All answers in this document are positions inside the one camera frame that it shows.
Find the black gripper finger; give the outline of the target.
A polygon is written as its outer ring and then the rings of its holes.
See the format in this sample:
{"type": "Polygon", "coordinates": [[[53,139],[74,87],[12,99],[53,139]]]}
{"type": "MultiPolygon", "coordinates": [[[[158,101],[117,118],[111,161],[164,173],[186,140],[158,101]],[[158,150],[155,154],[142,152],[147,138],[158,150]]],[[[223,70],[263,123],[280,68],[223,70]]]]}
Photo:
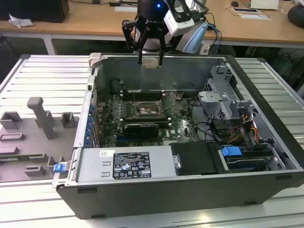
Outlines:
{"type": "Polygon", "coordinates": [[[142,64],[143,47],[148,39],[149,26],[142,20],[123,20],[122,30],[130,51],[138,51],[138,64],[142,64]],[[140,36],[136,41],[132,36],[133,30],[139,30],[140,36]]]}
{"type": "Polygon", "coordinates": [[[162,65],[164,53],[168,51],[173,51],[176,49],[179,43],[179,37],[175,36],[169,40],[169,43],[165,43],[165,34],[162,29],[158,29],[159,33],[159,42],[160,42],[160,50],[159,50],[159,66],[162,65]]]}

